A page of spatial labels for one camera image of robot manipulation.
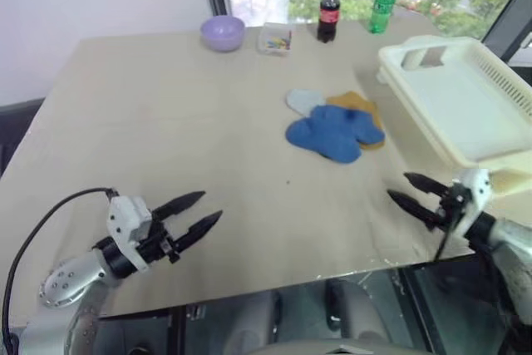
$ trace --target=window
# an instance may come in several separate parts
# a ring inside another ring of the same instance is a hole
[[[532,32],[522,41],[514,56],[508,61],[511,67],[532,67]]]
[[[509,0],[397,0],[395,12],[419,12],[442,35],[482,39]],[[229,0],[234,16],[249,27],[265,22],[316,22],[320,0]],[[368,19],[373,0],[341,0],[342,19]]]

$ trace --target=white plastic tray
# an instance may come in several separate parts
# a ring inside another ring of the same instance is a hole
[[[487,47],[468,37],[413,37],[379,57],[379,79],[443,160],[490,169],[498,195],[532,187],[532,89]]]

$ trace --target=black cable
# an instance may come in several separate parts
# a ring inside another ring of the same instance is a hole
[[[90,193],[97,193],[97,192],[105,192],[108,198],[116,195],[116,192],[114,189],[106,188],[106,187],[96,187],[94,189],[82,190],[82,191],[78,191],[77,193],[74,193],[73,195],[69,195],[65,199],[59,201],[56,205],[53,206],[51,210],[48,211],[46,215],[44,215],[44,218],[42,218],[41,221],[37,224],[37,226],[33,228],[32,232],[27,236],[21,248],[18,250],[17,255],[15,256],[15,259],[13,260],[11,264],[11,268],[9,269],[9,274],[7,275],[7,282],[6,282],[6,291],[4,292],[4,295],[3,295],[2,335],[3,335],[3,345],[7,350],[7,355],[18,355],[18,344],[19,344],[18,337],[16,334],[10,333],[9,331],[9,303],[11,301],[12,286],[15,280],[15,273],[17,272],[17,266],[24,252],[26,251],[27,247],[32,242],[33,238],[35,238],[35,236],[37,235],[41,227],[64,204],[66,204],[70,200],[74,200],[76,197],[81,197],[82,195],[88,195]]]
[[[451,223],[449,224],[449,227],[447,228],[446,232],[443,234],[443,239],[441,239],[440,246],[438,247],[438,250],[436,251],[436,255],[434,256],[433,262],[436,262],[441,257],[441,253],[443,253],[443,250],[446,247],[447,241],[449,240],[449,237],[451,237],[452,232],[456,228],[456,224],[458,223],[458,220],[460,219],[459,213],[454,213],[452,216]]]

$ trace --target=coca-cola bottle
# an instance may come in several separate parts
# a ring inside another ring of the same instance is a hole
[[[340,0],[322,0],[319,3],[318,40],[324,43],[333,41],[336,24],[340,19]]]

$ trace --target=small box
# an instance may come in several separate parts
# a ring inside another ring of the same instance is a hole
[[[259,51],[266,54],[287,55],[292,48],[294,26],[266,22],[259,34]]]

